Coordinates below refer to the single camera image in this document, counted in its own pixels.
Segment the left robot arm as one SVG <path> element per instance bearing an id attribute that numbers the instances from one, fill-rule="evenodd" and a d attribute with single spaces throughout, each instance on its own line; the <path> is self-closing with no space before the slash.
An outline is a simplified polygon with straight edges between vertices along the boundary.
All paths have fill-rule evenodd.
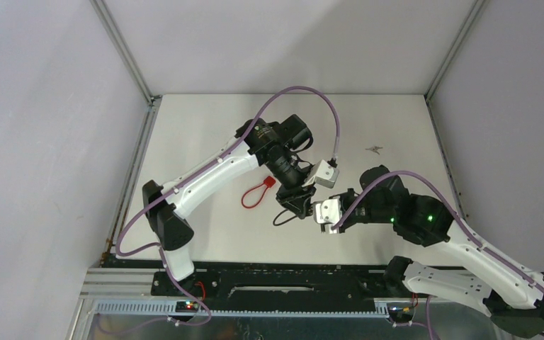
<path id="1" fill-rule="evenodd" d="M 297 156 L 301 145 L 310 147 L 312 143 L 310 129 L 296 115 L 281 123 L 248 120 L 222 148 L 223 158 L 213 157 L 177 181 L 159 185 L 151 180 L 143 185 L 146 217 L 161 244 L 164 263 L 171 271 L 168 285 L 172 290 L 187 295 L 196 285 L 188 250 L 194 231 L 188 224 L 188 216 L 235 178 L 265 166 L 280 184 L 276 200 L 300 219 L 312 214 L 315 187 L 307 185 L 306 180 L 313 166 L 301 167 Z"/>

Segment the black cable lock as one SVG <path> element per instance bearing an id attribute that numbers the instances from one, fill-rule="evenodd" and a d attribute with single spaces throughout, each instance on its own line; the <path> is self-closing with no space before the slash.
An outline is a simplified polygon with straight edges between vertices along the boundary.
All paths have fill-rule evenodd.
<path id="1" fill-rule="evenodd" d="M 302 217 L 296 215 L 288 209 L 284 209 L 273 218 L 272 225 L 274 227 L 281 227 L 295 220 L 302 220 Z"/>

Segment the red cable lock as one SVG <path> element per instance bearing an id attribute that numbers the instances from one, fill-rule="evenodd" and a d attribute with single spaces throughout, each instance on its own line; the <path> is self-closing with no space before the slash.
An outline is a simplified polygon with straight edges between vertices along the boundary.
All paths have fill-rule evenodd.
<path id="1" fill-rule="evenodd" d="M 259 184 L 245 191 L 241 197 L 241 206 L 245 209 L 254 209 L 265 198 L 267 192 L 277 183 L 272 176 L 267 176 Z"/>

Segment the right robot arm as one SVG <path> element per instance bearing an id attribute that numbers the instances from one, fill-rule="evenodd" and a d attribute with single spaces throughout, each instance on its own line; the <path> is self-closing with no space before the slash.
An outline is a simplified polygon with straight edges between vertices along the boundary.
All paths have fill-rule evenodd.
<path id="1" fill-rule="evenodd" d="M 403 171 L 375 167 L 360 194 L 347 191 L 324 205 L 334 232 L 356 224 L 390 223 L 404 241 L 437 251 L 468 271 L 448 273 L 404 256 L 385 269 L 383 285 L 394 296 L 407 291 L 469 307 L 505 332 L 525 339 L 544 336 L 544 272 L 513 260 L 476 233 L 436 188 L 410 193 Z"/>

